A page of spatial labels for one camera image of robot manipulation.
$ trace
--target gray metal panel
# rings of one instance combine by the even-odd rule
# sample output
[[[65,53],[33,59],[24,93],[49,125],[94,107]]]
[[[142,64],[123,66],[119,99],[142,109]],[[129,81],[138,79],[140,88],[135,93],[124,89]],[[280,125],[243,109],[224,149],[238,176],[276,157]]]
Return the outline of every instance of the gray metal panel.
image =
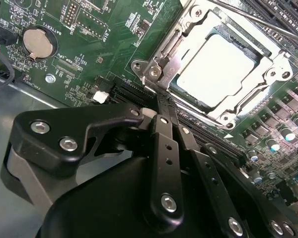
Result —
[[[14,117],[23,111],[48,108],[11,87],[0,91],[0,169]],[[0,238],[35,237],[41,223],[36,209],[8,191],[0,181]]]

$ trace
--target cable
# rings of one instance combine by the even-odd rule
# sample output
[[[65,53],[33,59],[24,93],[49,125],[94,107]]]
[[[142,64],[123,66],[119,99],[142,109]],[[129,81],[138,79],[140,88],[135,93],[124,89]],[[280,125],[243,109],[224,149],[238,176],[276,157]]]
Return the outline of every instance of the cable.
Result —
[[[2,89],[4,87],[8,86],[10,83],[12,83],[12,81],[15,78],[15,71],[14,71],[9,59],[7,57],[5,57],[2,53],[0,53],[0,60],[7,67],[8,71],[9,71],[9,78],[3,84],[0,85],[0,89]]]
[[[249,20],[255,21],[258,24],[261,24],[261,25],[264,25],[266,27],[269,27],[269,28],[273,29],[274,31],[276,31],[276,32],[278,32],[278,33],[280,33],[280,34],[282,34],[284,36],[287,36],[287,37],[289,37],[289,38],[291,38],[291,39],[293,39],[295,41],[298,41],[298,36],[297,35],[289,32],[289,31],[286,31],[283,28],[280,28],[278,26],[275,26],[274,24],[271,24],[271,23],[269,23],[267,21],[263,21],[262,19],[260,19],[260,18],[258,18],[256,16],[253,16],[253,15],[251,15],[251,14],[245,12],[245,11],[242,11],[242,10],[240,10],[240,9],[234,7],[234,6],[231,6],[231,5],[227,4],[227,3],[224,3],[224,2],[221,2],[221,1],[218,1],[218,0],[207,0],[207,1],[212,2],[212,3],[216,4],[216,5],[219,5],[219,6],[223,7],[223,8],[226,8],[226,9],[232,11],[232,12],[235,12],[236,14],[239,14],[241,16],[244,16],[245,18],[247,18]]]

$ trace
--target black plastic bracket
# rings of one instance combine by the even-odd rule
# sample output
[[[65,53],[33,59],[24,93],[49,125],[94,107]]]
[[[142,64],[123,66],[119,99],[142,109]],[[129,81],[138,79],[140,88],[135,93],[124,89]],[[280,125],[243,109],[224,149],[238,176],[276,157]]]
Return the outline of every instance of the black plastic bracket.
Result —
[[[205,196],[211,205],[213,220],[221,227],[218,232],[224,237],[248,237],[248,230],[243,225],[212,159],[197,151],[198,145],[187,128],[180,125],[176,130],[185,157],[192,160],[192,167],[200,178]],[[230,227],[232,223],[235,223],[235,230]]]
[[[144,214],[153,229],[169,233],[184,217],[178,143],[172,139],[170,117],[156,115],[151,132],[149,205]]]
[[[81,159],[88,153],[89,138],[96,137],[99,145],[110,129],[138,126],[143,119],[138,108],[130,104],[25,112],[14,120],[10,143],[20,157],[57,177],[69,177],[75,174]],[[50,130],[44,134],[34,132],[31,124],[36,121],[48,124]],[[75,140],[77,149],[62,149],[60,140],[63,138]]]

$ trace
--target green circuit board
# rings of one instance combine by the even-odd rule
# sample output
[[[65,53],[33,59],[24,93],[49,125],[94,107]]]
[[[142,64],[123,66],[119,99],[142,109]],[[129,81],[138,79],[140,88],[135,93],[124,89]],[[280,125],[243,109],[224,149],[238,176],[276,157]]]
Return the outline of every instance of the green circuit board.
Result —
[[[42,25],[57,37],[58,51],[35,62],[25,57],[21,41],[0,50],[27,73],[26,84],[68,106],[87,106],[86,92],[98,76],[141,85],[130,62],[150,58],[181,10],[178,0],[5,0],[1,27],[22,35]],[[146,29],[138,33],[140,24]],[[47,73],[55,83],[45,81]]]
[[[258,10],[246,3],[238,5],[249,12]],[[108,81],[118,79],[128,82],[130,87],[142,89],[141,81],[130,67],[131,62],[151,58],[182,9],[179,0],[2,0],[0,27],[17,33],[20,39],[15,45],[1,47],[0,51],[18,71],[26,73],[24,83],[70,107],[88,106],[92,103],[88,92],[99,77]],[[58,50],[54,56],[38,61],[25,56],[21,36],[25,29],[33,26],[44,26],[56,36]],[[238,117],[233,130],[194,122],[240,151],[254,149],[259,153],[259,160],[251,164],[263,177],[258,187],[264,193],[283,179],[291,182],[298,175],[298,127],[292,122],[298,117],[298,110],[282,102],[287,95],[298,101],[298,95],[293,92],[298,87],[298,45],[287,39],[280,40],[273,33],[270,38],[290,52],[293,79],[275,82],[258,105]],[[55,76],[55,83],[46,82],[47,74]],[[273,116],[271,109],[276,104],[289,113],[288,118]],[[266,126],[269,133],[258,135],[252,126],[257,122],[264,125],[261,118],[266,113],[272,115],[278,125]],[[279,129],[283,126],[296,134],[292,143],[281,137]],[[255,143],[245,139],[243,133],[248,129],[258,137]],[[276,139],[280,151],[272,152],[267,147],[265,141],[269,138]],[[274,180],[268,178],[270,172],[275,173]]]

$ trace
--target mounting hole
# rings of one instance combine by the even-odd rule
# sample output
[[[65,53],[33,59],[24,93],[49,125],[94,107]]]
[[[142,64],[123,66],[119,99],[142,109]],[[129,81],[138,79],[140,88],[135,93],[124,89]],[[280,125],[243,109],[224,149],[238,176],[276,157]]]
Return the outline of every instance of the mounting hole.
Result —
[[[290,76],[290,72],[288,72],[288,71],[286,71],[282,74],[283,79],[289,78],[289,76]]]
[[[169,146],[169,145],[165,145],[165,147],[166,147],[168,150],[172,150],[172,147]]]
[[[232,128],[234,127],[234,125],[233,125],[233,123],[229,123],[229,124],[226,125],[226,127],[227,127],[228,129],[232,129]]]
[[[139,63],[135,63],[133,65],[133,68],[134,68],[135,71],[139,71],[141,69],[141,65]]]
[[[212,178],[211,180],[215,185],[219,185],[219,182],[215,178]]]
[[[172,165],[172,164],[173,164],[172,160],[170,160],[169,158],[166,158],[165,162],[166,162],[167,164],[169,164],[169,165]]]
[[[204,164],[205,164],[205,166],[206,166],[208,169],[211,168],[211,165],[210,165],[208,162],[205,162]]]

